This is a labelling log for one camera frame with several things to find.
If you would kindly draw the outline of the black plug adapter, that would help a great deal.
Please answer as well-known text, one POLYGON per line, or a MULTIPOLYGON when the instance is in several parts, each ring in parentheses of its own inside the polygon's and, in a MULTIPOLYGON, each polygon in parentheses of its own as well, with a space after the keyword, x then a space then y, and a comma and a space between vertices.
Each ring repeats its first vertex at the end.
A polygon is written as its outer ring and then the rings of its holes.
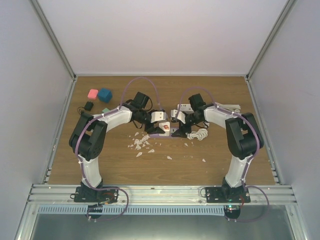
POLYGON ((84 105, 84 110, 90 112, 94 106, 94 103, 92 101, 87 101, 84 105))

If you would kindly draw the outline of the blue cube plug adapter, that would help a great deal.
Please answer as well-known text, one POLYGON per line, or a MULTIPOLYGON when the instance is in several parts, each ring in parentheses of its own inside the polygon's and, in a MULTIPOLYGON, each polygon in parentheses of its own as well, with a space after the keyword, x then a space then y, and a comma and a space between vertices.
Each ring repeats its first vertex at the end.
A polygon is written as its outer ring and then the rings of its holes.
POLYGON ((113 95, 112 95, 112 92, 109 89, 101 88, 98 91, 97 97, 101 102, 109 103, 110 100, 112 99, 113 95))

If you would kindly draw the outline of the white cartoon cube adapter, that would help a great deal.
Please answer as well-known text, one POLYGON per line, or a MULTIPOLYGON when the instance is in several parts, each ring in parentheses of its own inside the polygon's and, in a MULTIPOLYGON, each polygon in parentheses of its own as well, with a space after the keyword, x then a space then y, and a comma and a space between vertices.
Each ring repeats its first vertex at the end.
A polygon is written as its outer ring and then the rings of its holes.
POLYGON ((161 130, 163 131, 162 133, 160 133, 160 136, 163 137, 168 137, 170 135, 171 132, 171 123, 169 121, 166 122, 161 122, 159 124, 159 127, 161 128, 161 130))

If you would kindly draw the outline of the green cube adapter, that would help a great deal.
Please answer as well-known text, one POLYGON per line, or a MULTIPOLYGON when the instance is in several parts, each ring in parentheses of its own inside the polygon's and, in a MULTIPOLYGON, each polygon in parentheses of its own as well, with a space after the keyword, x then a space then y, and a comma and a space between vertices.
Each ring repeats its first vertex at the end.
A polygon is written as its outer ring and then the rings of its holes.
POLYGON ((102 113, 108 113, 110 110, 106 107, 102 110, 102 113))

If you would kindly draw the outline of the purple power strip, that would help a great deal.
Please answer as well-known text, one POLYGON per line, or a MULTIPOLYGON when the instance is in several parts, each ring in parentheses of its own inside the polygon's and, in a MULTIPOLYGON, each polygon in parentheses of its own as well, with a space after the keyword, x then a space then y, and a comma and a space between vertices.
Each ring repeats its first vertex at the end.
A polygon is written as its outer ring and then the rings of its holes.
POLYGON ((150 136, 151 138, 172 138, 172 134, 173 134, 175 131, 177 131, 177 130, 178 130, 177 127, 172 127, 172 128, 170 129, 170 133, 169 133, 168 136, 164 136, 164 135, 160 135, 160 134, 150 134, 149 136, 150 136))

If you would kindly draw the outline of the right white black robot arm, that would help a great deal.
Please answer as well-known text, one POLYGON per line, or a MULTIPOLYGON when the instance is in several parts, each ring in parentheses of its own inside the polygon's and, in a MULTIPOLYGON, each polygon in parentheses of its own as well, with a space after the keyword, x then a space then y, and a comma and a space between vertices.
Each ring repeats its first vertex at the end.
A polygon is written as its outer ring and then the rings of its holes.
POLYGON ((181 106, 170 112, 173 122, 179 128, 172 136, 186 138, 192 133, 192 126, 210 123, 225 129, 227 146, 231 153, 231 162, 226 176, 222 180, 220 192, 223 200, 234 202, 246 190, 246 175, 252 160, 264 146, 264 141, 252 113, 240 114, 217 103, 205 103, 201 94, 189 97, 192 113, 183 113, 181 106))

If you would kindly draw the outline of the pink cube plug adapter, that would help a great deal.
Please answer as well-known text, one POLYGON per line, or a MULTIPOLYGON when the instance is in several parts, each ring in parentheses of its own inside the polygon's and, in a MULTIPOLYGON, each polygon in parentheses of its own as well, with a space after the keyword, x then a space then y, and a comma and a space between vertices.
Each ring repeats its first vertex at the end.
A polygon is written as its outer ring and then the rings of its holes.
POLYGON ((98 97, 99 91, 97 89, 90 89, 87 95, 89 100, 95 100, 98 97))

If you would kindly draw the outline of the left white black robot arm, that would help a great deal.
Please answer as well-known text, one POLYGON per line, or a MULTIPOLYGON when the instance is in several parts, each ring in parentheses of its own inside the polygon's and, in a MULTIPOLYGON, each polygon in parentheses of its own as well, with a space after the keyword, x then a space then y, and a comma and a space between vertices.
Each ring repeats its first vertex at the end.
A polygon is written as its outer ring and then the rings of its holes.
POLYGON ((149 134, 163 134, 165 131, 155 124, 165 122, 168 115, 164 109, 146 110, 149 97, 137 92, 134 99, 120 103, 106 113, 91 115, 83 112, 70 136, 69 146, 78 158, 81 168, 81 184, 86 186, 86 197, 98 202, 103 197, 103 180, 99 171, 99 155, 104 147, 106 133, 120 125, 138 122, 149 134))

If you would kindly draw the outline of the white USB power strip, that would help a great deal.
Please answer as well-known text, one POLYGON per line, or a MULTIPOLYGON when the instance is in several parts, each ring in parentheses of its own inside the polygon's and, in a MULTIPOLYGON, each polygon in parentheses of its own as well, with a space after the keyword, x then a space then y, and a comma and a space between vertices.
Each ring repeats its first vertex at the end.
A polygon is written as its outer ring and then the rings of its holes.
POLYGON ((193 112, 193 109, 190 104, 178 104, 177 108, 182 112, 193 112))

